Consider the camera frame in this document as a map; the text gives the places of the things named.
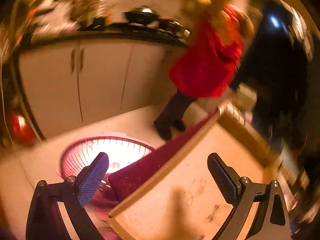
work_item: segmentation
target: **cabinet handle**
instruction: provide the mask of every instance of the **cabinet handle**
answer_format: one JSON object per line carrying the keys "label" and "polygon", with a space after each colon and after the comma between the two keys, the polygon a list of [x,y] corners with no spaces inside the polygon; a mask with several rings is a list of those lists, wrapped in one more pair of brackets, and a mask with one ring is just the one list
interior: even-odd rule
{"label": "cabinet handle", "polygon": [[83,57],[84,57],[84,49],[81,49],[80,52],[80,71],[83,69]]}
{"label": "cabinet handle", "polygon": [[75,50],[71,52],[71,74],[75,71],[76,64],[75,64]]}

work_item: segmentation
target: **countertop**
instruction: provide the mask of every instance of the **countertop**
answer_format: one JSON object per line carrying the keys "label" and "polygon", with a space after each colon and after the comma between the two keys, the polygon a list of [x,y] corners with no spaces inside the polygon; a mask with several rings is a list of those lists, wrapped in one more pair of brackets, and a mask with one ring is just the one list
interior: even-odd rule
{"label": "countertop", "polygon": [[79,39],[108,39],[108,38],[117,38],[117,39],[129,39],[129,40],[138,40],[138,41],[149,41],[155,43],[162,43],[166,45],[172,45],[177,47],[186,47],[187,43],[185,40],[180,38],[174,38],[171,36],[165,36],[161,33],[148,33],[148,32],[134,32],[129,30],[124,30],[121,28],[106,27],[104,31],[84,31],[84,32],[70,32],[64,33],[63,35],[43,35],[43,37],[38,36],[32,42],[21,43],[17,47],[17,52],[23,52],[25,50],[33,49],[38,46],[43,46],[47,44],[54,44],[61,41],[71,41]]}

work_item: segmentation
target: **wooden board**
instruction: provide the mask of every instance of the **wooden board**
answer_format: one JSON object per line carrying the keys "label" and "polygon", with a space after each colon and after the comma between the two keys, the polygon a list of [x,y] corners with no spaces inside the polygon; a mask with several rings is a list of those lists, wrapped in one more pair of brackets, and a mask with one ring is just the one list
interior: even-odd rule
{"label": "wooden board", "polygon": [[244,120],[240,112],[232,104],[228,104],[226,108],[224,114],[217,120],[219,125],[239,141],[263,167],[272,165],[278,158],[278,154]]}
{"label": "wooden board", "polygon": [[[107,222],[123,240],[211,240],[232,209],[208,171],[207,157],[212,152],[240,176],[263,182],[263,167],[219,125],[221,117],[209,120],[165,166],[109,213]],[[255,203],[238,239],[245,238],[256,209]]]}

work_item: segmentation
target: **black shoe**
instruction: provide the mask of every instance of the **black shoe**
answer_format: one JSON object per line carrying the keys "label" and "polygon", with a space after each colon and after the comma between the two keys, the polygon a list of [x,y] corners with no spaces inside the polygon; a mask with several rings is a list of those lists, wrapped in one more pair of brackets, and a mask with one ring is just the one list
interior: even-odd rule
{"label": "black shoe", "polygon": [[170,141],[172,139],[172,133],[171,133],[170,127],[167,129],[164,129],[163,127],[160,127],[156,121],[154,121],[153,126],[156,128],[156,131],[158,135],[162,138],[162,140]]}
{"label": "black shoe", "polygon": [[184,132],[186,130],[186,126],[182,120],[175,120],[172,126],[180,132]]}

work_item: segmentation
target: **metal screw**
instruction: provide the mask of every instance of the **metal screw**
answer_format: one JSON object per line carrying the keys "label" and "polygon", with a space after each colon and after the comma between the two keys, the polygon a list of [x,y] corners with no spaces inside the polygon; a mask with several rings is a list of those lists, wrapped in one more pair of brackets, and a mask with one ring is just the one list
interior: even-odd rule
{"label": "metal screw", "polygon": [[41,181],[38,182],[38,186],[39,187],[43,187],[46,184],[47,184],[47,182],[45,180],[41,180]]}
{"label": "metal screw", "polygon": [[279,182],[276,181],[276,180],[273,180],[273,181],[272,181],[272,184],[273,184],[273,186],[275,186],[275,187],[279,187]]}
{"label": "metal screw", "polygon": [[242,177],[241,180],[242,180],[243,183],[249,183],[250,182],[249,178],[247,178],[247,177]]}
{"label": "metal screw", "polygon": [[76,177],[75,177],[75,176],[69,176],[69,177],[67,178],[67,182],[70,182],[70,183],[74,182],[75,180],[76,180]]}

